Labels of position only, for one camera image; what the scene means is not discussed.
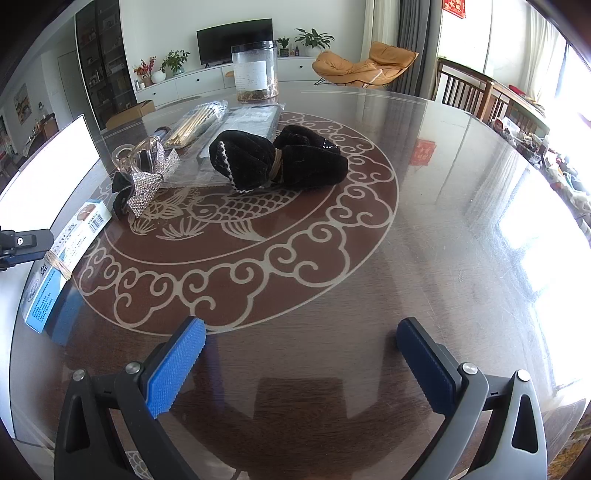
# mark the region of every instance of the red decoration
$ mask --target red decoration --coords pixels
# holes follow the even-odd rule
[[[443,9],[460,18],[466,18],[466,0],[443,0]]]
[[[414,146],[413,156],[410,159],[410,164],[415,167],[426,167],[435,152],[437,144],[430,140],[421,140],[417,138],[417,143]]]
[[[141,60],[141,64],[139,67],[134,68],[134,73],[141,77],[148,77],[152,70],[154,69],[154,62],[156,61],[156,57],[150,57],[150,62],[146,63],[145,61]]]

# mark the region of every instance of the round table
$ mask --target round table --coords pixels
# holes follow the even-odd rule
[[[235,94],[210,99],[236,105]],[[101,139],[95,197],[112,202],[115,147],[203,101]],[[280,84],[278,102],[279,128],[305,125],[341,146],[347,179],[307,192],[168,190],[141,218],[113,218],[45,331],[17,322],[17,440],[51,454],[75,369],[108,374],[143,360],[194,314],[207,324],[208,353],[159,420],[200,478],[400,478],[443,420],[395,347],[398,322],[414,316],[459,362],[505,377],[530,372],[551,460],[590,391],[590,253],[565,205],[458,109],[299,82]],[[117,414],[115,423],[147,478]]]

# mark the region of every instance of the white vase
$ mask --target white vase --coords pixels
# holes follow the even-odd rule
[[[164,73],[162,70],[156,70],[153,74],[152,74],[152,81],[154,83],[160,83],[166,80],[166,73]]]
[[[316,58],[318,55],[320,55],[323,52],[322,48],[320,47],[306,47],[306,54],[309,57],[314,57]]]

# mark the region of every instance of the glass cabinet door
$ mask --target glass cabinet door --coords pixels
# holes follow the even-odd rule
[[[123,47],[118,0],[95,0],[76,14],[82,76],[99,128],[136,104]]]

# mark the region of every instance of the white wall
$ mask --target white wall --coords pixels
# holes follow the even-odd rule
[[[34,61],[37,61],[37,57],[46,49],[47,43],[51,41],[51,38],[56,34],[56,32],[61,27],[63,27],[63,25],[72,21],[72,17],[74,17],[76,12],[81,10],[91,1],[92,0],[74,0],[70,5],[68,5],[67,8],[64,9],[63,12],[57,16],[53,22],[43,29],[43,32],[41,32],[41,34],[33,42],[33,45],[31,45],[31,47],[24,54],[22,60],[19,62],[17,68],[14,70],[14,73],[8,80],[6,88],[0,93],[0,105],[4,105],[7,102],[14,88],[18,89],[16,83],[19,82],[21,77],[26,74],[30,64]]]
[[[16,87],[13,87],[6,95],[3,95],[5,100],[0,108],[4,109],[6,114],[5,120],[12,135],[12,141],[16,151],[20,154],[22,152],[27,138],[31,135],[35,120],[39,115],[39,102],[42,102],[46,108],[50,109],[49,95],[45,87],[45,80],[43,76],[43,67],[41,59],[32,62],[28,70],[23,76],[15,79]],[[31,105],[31,114],[21,125],[18,121],[17,110],[14,106],[14,96],[23,83],[27,84],[27,92],[29,95],[29,104]]]
[[[68,106],[66,93],[61,82],[60,68],[57,63],[57,58],[65,55],[71,51],[76,50],[76,37],[74,36],[74,25],[72,24],[72,37],[64,39],[55,48],[46,51],[41,55],[41,65],[43,66],[43,75],[45,77],[45,85],[51,105],[46,105],[47,111],[52,111],[56,114],[57,126],[63,130],[68,124],[74,120],[72,113]]]
[[[351,61],[361,54],[365,2],[362,0],[120,0],[125,55],[132,79],[141,59],[156,55],[159,66],[170,50],[191,52],[185,70],[200,68],[196,31],[231,22],[272,18],[275,39],[296,28],[328,32],[332,50]]]

